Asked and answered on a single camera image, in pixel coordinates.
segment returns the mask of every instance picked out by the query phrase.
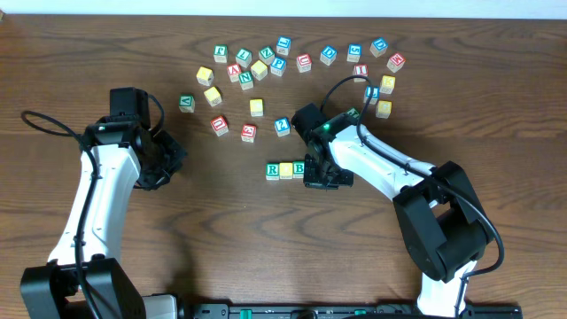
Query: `toy block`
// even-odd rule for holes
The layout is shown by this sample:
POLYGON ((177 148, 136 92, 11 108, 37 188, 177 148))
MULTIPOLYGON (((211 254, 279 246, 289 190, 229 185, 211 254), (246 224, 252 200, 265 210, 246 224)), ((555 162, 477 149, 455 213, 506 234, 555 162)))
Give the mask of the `toy block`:
MULTIPOLYGON (((354 66, 353 75, 369 76, 369 66, 367 65, 356 65, 354 66)), ((361 78, 354 78, 355 82, 365 82, 366 80, 361 78)))
POLYGON ((215 87, 205 91, 205 98, 211 106, 217 106, 222 102, 221 93, 215 87))
POLYGON ((264 116, 264 102, 261 98, 250 100, 250 115, 264 116))
POLYGON ((376 107, 376 117, 380 119, 387 119, 392 111, 392 102, 390 101, 378 101, 378 106, 376 107))
POLYGON ((386 66, 388 66, 390 71, 396 73, 402 66, 404 66, 404 63, 406 63, 406 58, 404 58, 401 54, 396 53, 390 57, 386 66))
POLYGON ((183 113, 194 113, 195 112, 195 99, 192 95, 182 94, 179 97, 179 109, 183 113))
POLYGON ((346 111, 346 113, 352 117, 354 117, 355 119, 358 119, 359 116, 361 116, 360 113, 358 113, 358 111, 356 111, 356 108, 351 108, 350 110, 346 111))
POLYGON ((238 75, 242 73, 240 66, 235 63, 233 65, 227 66, 227 72, 229 73, 229 78, 231 82, 238 82, 238 75))
POLYGON ((272 74, 275 74, 277 76, 282 76, 284 75, 286 64, 287 63, 283 58, 276 57, 274 58, 274 62, 272 62, 272 65, 269 67, 269 70, 272 74))
POLYGON ((280 38, 277 39, 277 46, 276 46, 277 53, 286 56, 290 54, 290 48, 291 48, 290 38, 287 38, 285 36, 280 36, 280 38))
POLYGON ((251 89, 254 87, 254 81, 252 80, 252 74, 250 71, 246 71, 238 75, 238 80, 240 81, 240 87, 242 90, 251 89))
POLYGON ((214 62, 227 63, 229 61, 229 47, 226 45, 215 45, 213 57, 214 62))
POLYGON ((242 127, 242 133, 240 133, 242 140, 245 142, 254 143, 254 138, 256 138, 256 127, 253 125, 245 124, 242 127))
POLYGON ((366 101, 370 98, 370 104, 374 105, 378 101, 380 88, 374 87, 372 90, 372 94, 370 95, 370 86, 366 87, 364 91, 364 98, 362 99, 362 103, 366 103, 366 101))
POLYGON ((361 59, 362 46, 359 44, 349 44, 348 45, 348 55, 346 55, 346 61, 348 62, 358 62, 361 59))
POLYGON ((321 51, 320 60, 327 66, 330 66, 335 58, 337 58, 337 50, 335 50, 335 48, 331 47, 330 45, 327 45, 325 49, 321 51))
POLYGON ((213 83, 214 75, 213 70, 204 66, 200 67, 197 71, 197 82, 200 84, 211 86, 213 83))
POLYGON ((276 127, 276 133, 280 137, 290 134, 290 122, 287 118, 276 120, 276 122, 274 122, 274 127, 276 127))
POLYGON ((378 38, 370 45, 370 52, 375 58, 386 53, 388 49, 388 43, 383 38, 378 38))
POLYGON ((302 54, 297 58, 298 70, 300 73, 311 71, 311 57, 308 54, 302 54))
POLYGON ((217 136, 221 136, 229 132, 229 124, 227 124, 227 121, 224 120, 222 115, 212 120, 211 126, 213 127, 214 133, 216 133, 217 136))
POLYGON ((250 70, 252 70, 252 75, 254 75, 258 81, 262 81, 262 79, 268 75, 268 67, 262 61, 256 61, 256 63, 250 67, 250 70))
POLYGON ((266 164, 266 179, 269 181, 279 181, 280 179, 279 164, 266 164))
POLYGON ((293 162, 293 178, 303 178, 304 172, 305 172, 305 162, 304 161, 294 161, 293 162))
POLYGON ((252 62, 252 53, 247 49, 240 49, 237 53, 237 63, 243 67, 247 68, 252 62))
POLYGON ((274 58, 276 58, 276 54, 269 46, 260 50, 260 60, 266 65, 271 65, 274 62, 274 58))
POLYGON ((392 94, 394 84, 396 84, 395 77, 384 75, 382 77, 382 84, 380 85, 380 93, 392 94))
POLYGON ((293 164, 280 163, 280 179, 292 179, 292 178, 293 178, 293 164))

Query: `yellow block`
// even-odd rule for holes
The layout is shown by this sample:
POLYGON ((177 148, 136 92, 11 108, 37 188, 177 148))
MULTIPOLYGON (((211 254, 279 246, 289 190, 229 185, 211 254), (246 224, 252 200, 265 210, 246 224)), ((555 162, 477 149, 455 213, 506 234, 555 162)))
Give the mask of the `yellow block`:
POLYGON ((280 179, 292 179, 292 178, 293 178, 293 164, 280 163, 280 179))
POLYGON ((378 106, 376 108, 376 117, 381 119, 387 119, 392 112, 392 102, 390 101, 378 101, 378 106))
POLYGON ((201 80, 209 81, 209 79, 211 78, 211 74, 213 74, 213 70, 202 66, 198 69, 197 78, 201 80))
POLYGON ((264 103, 261 99, 250 100, 250 113, 252 116, 262 116, 264 114, 264 103))
POLYGON ((256 61, 250 69, 253 70, 256 74, 262 74, 262 72, 267 71, 268 67, 260 60, 256 61))
POLYGON ((393 89, 393 85, 396 83, 396 78, 393 76, 389 76, 389 75, 384 75, 382 77, 382 86, 386 87, 386 88, 392 88, 393 89))
POLYGON ((217 90, 215 87, 212 87, 211 89, 205 91, 205 97, 209 102, 211 102, 216 98, 221 97, 221 93, 219 93, 219 90, 217 90))

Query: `white background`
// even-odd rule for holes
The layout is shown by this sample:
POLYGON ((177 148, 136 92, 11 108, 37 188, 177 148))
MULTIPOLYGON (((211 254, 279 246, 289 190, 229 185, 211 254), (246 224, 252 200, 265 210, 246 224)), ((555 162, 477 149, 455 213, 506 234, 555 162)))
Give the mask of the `white background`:
POLYGON ((567 19, 567 0, 0 0, 6 13, 567 19))

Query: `letter on block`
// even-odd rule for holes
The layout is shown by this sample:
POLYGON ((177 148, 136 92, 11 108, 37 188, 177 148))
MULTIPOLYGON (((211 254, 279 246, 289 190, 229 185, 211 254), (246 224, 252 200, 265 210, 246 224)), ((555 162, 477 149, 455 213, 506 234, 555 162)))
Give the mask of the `letter on block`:
POLYGON ((277 39, 277 46, 276 46, 277 53, 287 56, 288 54, 290 54, 290 48, 291 48, 290 38, 287 38, 285 36, 280 36, 280 38, 277 39))
POLYGON ((370 98, 370 103, 374 105, 378 101, 379 92, 380 88, 374 87, 374 90, 372 90, 372 96, 370 96, 370 86, 367 86, 366 90, 364 91, 364 98, 362 99, 362 103, 366 103, 366 100, 370 98))
POLYGON ((262 79, 268 75, 268 67, 262 63, 262 61, 256 61, 250 69, 252 70, 252 75, 254 75, 258 81, 262 81, 262 79))
POLYGON ((380 85, 380 93, 392 94, 394 84, 396 84, 395 77, 384 75, 382 77, 382 85, 380 85))
POLYGON ((276 133, 278 136, 286 136, 290 134, 290 122, 287 118, 276 120, 274 126, 276 127, 276 133))
POLYGON ((282 76, 284 75, 284 71, 285 71, 285 65, 287 63, 285 62, 285 60, 283 58, 274 58, 274 62, 272 62, 272 65, 270 66, 270 72, 272 74, 275 74, 277 76, 282 76))
POLYGON ((311 57, 308 54, 298 56, 298 70, 300 73, 311 71, 311 57))
POLYGON ((250 71, 246 71, 238 75, 238 80, 240 81, 240 87, 242 90, 251 89, 254 87, 254 81, 252 80, 252 74, 250 71))
POLYGON ((215 87, 205 91, 205 98, 211 106, 217 106, 222 102, 221 93, 215 87))
POLYGON ((376 117, 380 119, 387 119, 392 111, 392 102, 390 101, 378 101, 378 106, 376 107, 376 117))
POLYGON ((388 43, 383 38, 378 38, 370 45, 370 52, 375 58, 386 53, 388 43))
POLYGON ((280 179, 279 164, 266 164, 266 179, 269 181, 279 181, 280 179))
POLYGON ((356 109, 353 107, 350 110, 346 111, 346 113, 352 117, 354 117, 355 119, 358 119, 359 116, 361 116, 360 113, 358 113, 358 111, 356 111, 356 109))
POLYGON ((247 49, 240 49, 237 53, 237 63, 243 67, 247 68, 252 62, 252 53, 247 49))
POLYGON ((182 94, 179 97, 179 109, 183 113, 194 113, 195 112, 195 99, 192 95, 182 94))
POLYGON ((401 54, 396 53, 388 60, 388 64, 386 66, 388 66, 390 71, 396 73, 402 66, 404 66, 404 63, 406 63, 406 58, 404 58, 401 54))
MULTIPOLYGON (((356 65, 354 66, 353 75, 363 75, 369 76, 369 66, 367 65, 356 65)), ((366 80, 361 78, 354 78, 355 82, 365 82, 366 80)))
POLYGON ((229 48, 226 45, 214 46, 214 62, 227 63, 229 61, 229 48))
POLYGON ((303 178, 304 172, 305 172, 305 162, 304 161, 293 162, 293 178, 303 178))
POLYGON ((245 124, 242 127, 242 133, 240 133, 242 140, 245 142, 254 143, 254 138, 256 138, 256 127, 253 125, 245 124))
POLYGON ((274 62, 274 58, 276 58, 276 54, 269 46, 260 50, 260 60, 266 65, 271 65, 274 62))
POLYGON ((293 164, 280 163, 280 179, 292 179, 292 178, 293 178, 293 164))
POLYGON ((362 46, 359 44, 349 44, 348 45, 348 55, 346 55, 346 61, 348 62, 358 62, 361 59, 362 46))
POLYGON ((213 79, 214 79, 213 70, 208 69, 204 66, 198 69, 197 82, 206 86, 211 86, 211 84, 213 83, 213 79))
POLYGON ((242 73, 240 66, 238 64, 233 64, 227 66, 227 72, 229 73, 229 78, 231 82, 238 82, 238 75, 242 73))
POLYGON ((250 100, 250 115, 263 116, 264 115, 264 102, 259 99, 250 100))
POLYGON ((222 115, 212 120, 211 126, 213 127, 214 133, 216 133, 217 136, 221 136, 229 132, 229 125, 227 124, 226 120, 224 120, 222 115))
POLYGON ((331 47, 330 45, 327 45, 325 49, 321 51, 320 60, 327 66, 330 66, 335 58, 337 58, 337 50, 335 50, 335 48, 331 47))

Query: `wooden table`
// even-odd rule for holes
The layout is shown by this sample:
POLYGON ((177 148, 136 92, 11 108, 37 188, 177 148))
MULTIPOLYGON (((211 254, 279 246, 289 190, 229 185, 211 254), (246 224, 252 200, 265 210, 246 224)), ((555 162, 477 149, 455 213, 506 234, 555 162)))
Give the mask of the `wooden table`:
MULTIPOLYGON (((165 106, 165 128, 186 148, 183 170, 158 191, 134 191, 122 267, 142 294, 179 292, 191 300, 234 303, 374 303, 414 300, 420 275, 409 258, 392 204, 361 178, 354 187, 317 191, 300 180, 268 182, 268 162, 302 159, 297 133, 277 137, 274 120, 353 71, 349 43, 379 81, 386 57, 369 43, 383 36, 396 73, 389 120, 366 124, 409 156, 463 166, 507 247, 497 272, 472 279, 479 303, 518 303, 525 318, 567 316, 567 24, 464 19, 257 19, 211 17, 7 16, 0 25, 0 316, 26 317, 19 280, 43 265, 66 225, 80 174, 75 141, 33 131, 22 110, 47 113, 78 132, 108 114, 109 89, 135 86, 165 106), (254 60, 279 35, 293 39, 283 78, 269 75, 242 91, 215 44, 254 60), (331 67, 325 45, 338 49, 331 67), (294 58, 309 53, 311 72, 294 58), (197 83, 214 70, 220 106, 197 83), (182 92, 197 99, 180 113, 182 92), (263 98, 252 118, 248 101, 263 98), (230 132, 209 121, 223 114, 230 132), (254 144, 244 123, 256 124, 254 144)), ((333 116, 360 107, 364 83, 347 83, 328 104, 333 116)), ((158 113, 152 108, 155 121, 158 113)), ((480 267, 491 264, 488 247, 480 267)))

